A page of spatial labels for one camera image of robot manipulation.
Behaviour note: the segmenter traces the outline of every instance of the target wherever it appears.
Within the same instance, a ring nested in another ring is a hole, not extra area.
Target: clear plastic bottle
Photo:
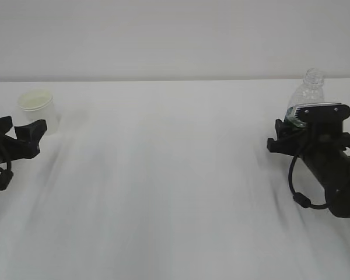
[[[304,128],[306,123],[301,122],[292,113],[293,107],[298,104],[322,103],[324,102],[324,74],[316,69],[307,70],[303,78],[303,84],[300,85],[290,98],[288,109],[285,115],[285,121],[290,122],[296,127]]]

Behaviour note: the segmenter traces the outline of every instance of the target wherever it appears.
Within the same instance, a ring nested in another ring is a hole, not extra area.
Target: water bottle
[[[306,127],[306,123],[300,121],[292,114],[293,107],[299,104],[322,103],[324,102],[324,74],[316,68],[307,70],[303,78],[303,84],[300,85],[290,98],[288,109],[285,115],[285,121],[298,128]]]

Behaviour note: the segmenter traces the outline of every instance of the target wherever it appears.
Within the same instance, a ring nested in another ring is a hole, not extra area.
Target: white cup
[[[53,104],[53,95],[48,90],[34,89],[24,93],[18,98],[18,106],[29,121],[46,121],[46,135],[51,135],[57,131],[58,120]]]

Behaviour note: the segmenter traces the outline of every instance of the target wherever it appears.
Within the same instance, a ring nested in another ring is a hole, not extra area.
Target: table surface
[[[0,193],[0,280],[350,279],[350,219],[298,207],[265,147],[300,83],[0,83],[0,117],[35,88],[61,116]],[[350,105],[350,79],[324,91]]]

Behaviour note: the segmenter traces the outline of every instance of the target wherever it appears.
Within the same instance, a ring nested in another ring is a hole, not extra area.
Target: robotic arm
[[[12,161],[32,159],[40,153],[39,142],[47,130],[44,120],[15,127],[17,139],[6,133],[13,127],[11,117],[0,118],[0,164],[6,163],[6,169],[0,167],[0,191],[5,190],[13,178]]]
[[[293,114],[306,123],[298,128],[290,123],[276,120],[277,140],[270,138],[267,148],[272,153],[292,156],[288,183],[293,199],[301,207],[329,209],[340,218],[350,218],[350,134],[342,131],[342,122],[350,116],[350,108],[341,103],[301,104]],[[323,186],[325,204],[314,205],[304,194],[296,192],[292,173],[301,158]]]

